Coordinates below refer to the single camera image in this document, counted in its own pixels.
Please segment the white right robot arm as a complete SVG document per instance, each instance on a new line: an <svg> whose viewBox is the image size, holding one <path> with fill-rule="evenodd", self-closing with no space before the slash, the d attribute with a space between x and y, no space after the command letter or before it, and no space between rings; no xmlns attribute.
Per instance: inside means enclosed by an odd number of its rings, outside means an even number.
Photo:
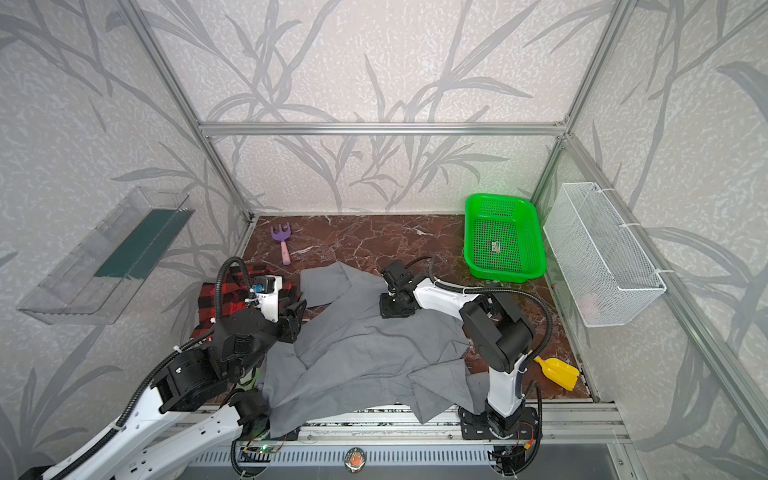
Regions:
<svg viewBox="0 0 768 480"><path fill-rule="evenodd" d="M475 351L489 367L487 418L498 428L519 420L525 407L521 382L553 331L551 309L535 294L501 285L467 287L438 279L433 272L416 275L400 260L382 270L387 291L380 296L384 318L407 318L434 310L462 322ZM546 330L537 345L536 328L522 312L519 298L542 312Z"/></svg>

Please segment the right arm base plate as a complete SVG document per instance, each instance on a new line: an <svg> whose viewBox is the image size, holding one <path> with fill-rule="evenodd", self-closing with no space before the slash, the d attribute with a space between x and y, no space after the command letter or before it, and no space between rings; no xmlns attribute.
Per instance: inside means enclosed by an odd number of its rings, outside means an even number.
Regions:
<svg viewBox="0 0 768 480"><path fill-rule="evenodd" d="M459 407L461 437L463 440L499 440L535 442L539 438L538 411L525 403L521 404L511 416L503 417L493 408L481 414L473 414Z"/></svg>

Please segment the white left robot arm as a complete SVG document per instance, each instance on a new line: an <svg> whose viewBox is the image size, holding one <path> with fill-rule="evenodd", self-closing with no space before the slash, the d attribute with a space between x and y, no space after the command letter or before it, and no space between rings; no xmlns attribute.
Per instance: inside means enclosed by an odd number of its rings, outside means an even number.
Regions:
<svg viewBox="0 0 768 480"><path fill-rule="evenodd" d="M296 340L306 301L275 275L250 275L230 257L214 284L211 327L163 359L115 421L61 462L26 479L175 479L199 454L269 432L271 409L254 379L267 352Z"/></svg>

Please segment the grey long sleeve shirt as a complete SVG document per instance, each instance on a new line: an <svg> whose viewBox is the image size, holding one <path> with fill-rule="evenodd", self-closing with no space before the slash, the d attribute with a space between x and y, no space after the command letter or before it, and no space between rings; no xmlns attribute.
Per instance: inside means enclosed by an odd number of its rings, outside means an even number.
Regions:
<svg viewBox="0 0 768 480"><path fill-rule="evenodd" d="M459 321L434 310L385 319L380 277L341 262L300 274L302 297L322 312L297 339L268 351L259 388L270 429L283 436L324 417L401 403L426 423L453 405L485 409L487 374L471 374Z"/></svg>

